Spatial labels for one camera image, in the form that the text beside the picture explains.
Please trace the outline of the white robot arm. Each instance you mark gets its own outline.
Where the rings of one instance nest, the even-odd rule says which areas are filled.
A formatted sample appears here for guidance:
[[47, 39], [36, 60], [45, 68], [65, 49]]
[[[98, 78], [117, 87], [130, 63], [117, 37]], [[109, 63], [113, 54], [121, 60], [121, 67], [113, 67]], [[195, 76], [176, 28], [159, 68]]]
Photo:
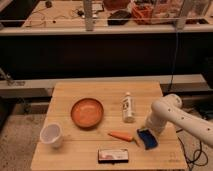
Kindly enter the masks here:
[[189, 134], [213, 148], [213, 123], [192, 116], [181, 109], [182, 100], [176, 94], [160, 97], [151, 104], [151, 114], [146, 118], [145, 126], [157, 135], [171, 122]]

